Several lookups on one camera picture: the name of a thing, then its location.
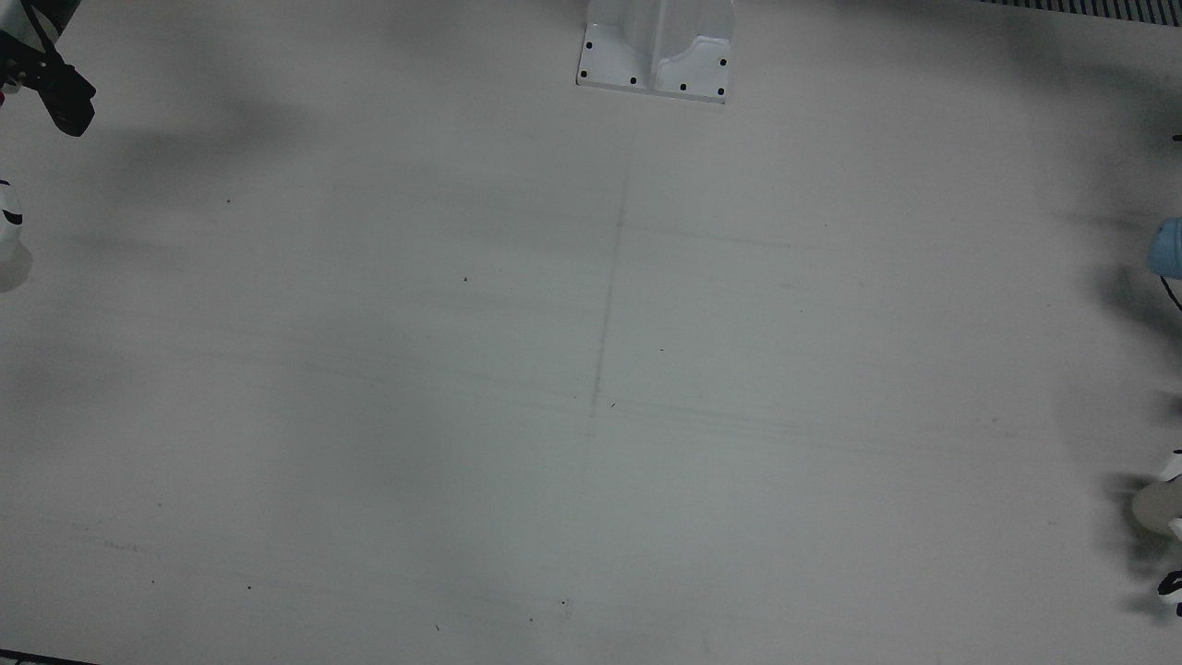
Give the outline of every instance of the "white plastic base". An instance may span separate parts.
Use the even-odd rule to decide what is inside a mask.
[[[726,103],[730,0],[592,0],[579,85]]]

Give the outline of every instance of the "metal grate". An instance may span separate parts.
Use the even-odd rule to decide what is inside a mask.
[[[979,0],[993,5],[1030,7],[1065,14],[1138,21],[1178,27],[1182,0]]]

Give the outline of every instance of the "white platform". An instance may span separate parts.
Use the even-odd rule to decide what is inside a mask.
[[[1180,33],[739,2],[85,2],[0,111],[0,647],[103,664],[1164,663]]]

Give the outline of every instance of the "white robot part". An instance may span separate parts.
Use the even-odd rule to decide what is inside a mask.
[[[25,282],[33,255],[20,241],[25,217],[7,180],[0,178],[0,293]]]
[[[576,83],[725,103],[732,0],[590,0]]]

